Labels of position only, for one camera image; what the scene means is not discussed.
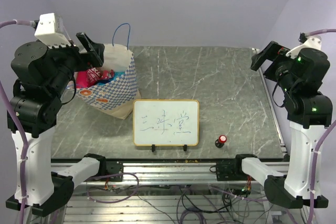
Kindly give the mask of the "pink snack bag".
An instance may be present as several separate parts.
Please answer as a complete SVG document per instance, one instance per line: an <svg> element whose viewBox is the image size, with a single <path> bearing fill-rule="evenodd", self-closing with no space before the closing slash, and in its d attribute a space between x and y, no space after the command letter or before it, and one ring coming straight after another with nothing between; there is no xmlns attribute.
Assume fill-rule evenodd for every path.
<svg viewBox="0 0 336 224"><path fill-rule="evenodd" d="M79 71L76 77L76 88L89 88L95 85L102 77L102 71L91 68L86 71Z"/></svg>

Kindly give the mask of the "blue checkered paper bag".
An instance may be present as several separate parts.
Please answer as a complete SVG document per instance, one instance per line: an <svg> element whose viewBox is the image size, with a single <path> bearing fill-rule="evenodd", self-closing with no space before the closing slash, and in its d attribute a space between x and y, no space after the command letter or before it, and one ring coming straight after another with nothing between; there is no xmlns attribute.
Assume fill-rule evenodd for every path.
<svg viewBox="0 0 336 224"><path fill-rule="evenodd" d="M97 68L100 71L124 72L121 77L102 86L93 85L77 89L76 73L75 80L67 85L67 88L76 91L76 95L85 103L118 119L126 119L133 110L133 101L141 98L136 81L134 53L129 47L130 32L129 30L124 46L115 43L117 31L114 31L112 42L104 44L104 64Z"/></svg>

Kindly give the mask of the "blue snack bag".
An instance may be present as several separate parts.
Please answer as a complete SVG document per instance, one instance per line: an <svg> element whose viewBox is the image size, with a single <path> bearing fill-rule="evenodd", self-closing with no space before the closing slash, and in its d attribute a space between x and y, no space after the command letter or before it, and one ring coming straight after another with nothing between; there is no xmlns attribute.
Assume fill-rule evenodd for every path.
<svg viewBox="0 0 336 224"><path fill-rule="evenodd" d="M109 79L109 80L100 80L100 78L99 78L99 80L96 82L96 85L97 85L97 86L105 85L105 84L107 84L107 83L109 83L109 82L111 82L111 81L114 81L114 80L116 80L117 78L121 77L123 74L124 74L124 72L115 72L115 71L114 71L114 77L113 77L113 79Z"/></svg>

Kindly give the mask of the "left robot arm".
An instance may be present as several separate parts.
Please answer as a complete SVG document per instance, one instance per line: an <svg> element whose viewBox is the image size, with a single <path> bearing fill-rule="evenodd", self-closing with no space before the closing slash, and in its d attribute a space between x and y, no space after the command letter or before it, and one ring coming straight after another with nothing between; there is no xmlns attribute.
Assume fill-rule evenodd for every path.
<svg viewBox="0 0 336 224"><path fill-rule="evenodd" d="M77 33L77 38L83 53L72 43L48 46L41 40L23 44L15 52L11 67L17 80L13 98L5 102L16 148L17 187L6 201L7 208L31 207L34 215L45 217L66 205L82 182L107 175L106 159L97 154L87 154L63 171L51 170L51 142L64 104L61 97L76 72L104 62L103 44L85 33Z"/></svg>

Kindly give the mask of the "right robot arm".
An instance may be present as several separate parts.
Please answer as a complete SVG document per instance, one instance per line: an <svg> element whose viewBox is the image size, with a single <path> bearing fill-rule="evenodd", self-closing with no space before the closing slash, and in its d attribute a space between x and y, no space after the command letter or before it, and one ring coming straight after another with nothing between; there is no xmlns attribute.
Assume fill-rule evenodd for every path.
<svg viewBox="0 0 336 224"><path fill-rule="evenodd" d="M327 55L318 46L302 44L296 52L271 41L260 53L252 56L251 70L258 70L270 60L264 76L276 83L284 94L282 107L287 111L291 129L291 152L287 174L261 162L255 155L236 156L231 167L236 179L251 176L265 190L274 205L299 209L303 206L327 208L329 201L318 184L319 151L323 134L331 128L333 105L319 92L330 68Z"/></svg>

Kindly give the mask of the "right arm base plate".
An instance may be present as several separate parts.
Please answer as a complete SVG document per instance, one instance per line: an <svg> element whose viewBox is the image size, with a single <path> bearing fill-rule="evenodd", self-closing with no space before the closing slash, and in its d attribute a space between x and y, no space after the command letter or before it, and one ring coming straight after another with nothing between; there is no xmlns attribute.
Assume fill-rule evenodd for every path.
<svg viewBox="0 0 336 224"><path fill-rule="evenodd" d="M217 181L234 181L244 180L245 176L238 172L235 163L232 162L220 162L212 165L209 168L211 173L216 175Z"/></svg>

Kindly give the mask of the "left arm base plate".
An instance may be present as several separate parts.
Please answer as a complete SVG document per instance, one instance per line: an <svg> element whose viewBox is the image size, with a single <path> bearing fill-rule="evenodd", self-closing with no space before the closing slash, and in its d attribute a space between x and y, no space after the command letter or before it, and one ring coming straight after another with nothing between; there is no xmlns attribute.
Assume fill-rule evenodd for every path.
<svg viewBox="0 0 336 224"><path fill-rule="evenodd" d="M123 164L119 161L107 161L106 175L111 174L121 174L124 172ZM123 175L109 177L108 182L121 182L123 180Z"/></svg>

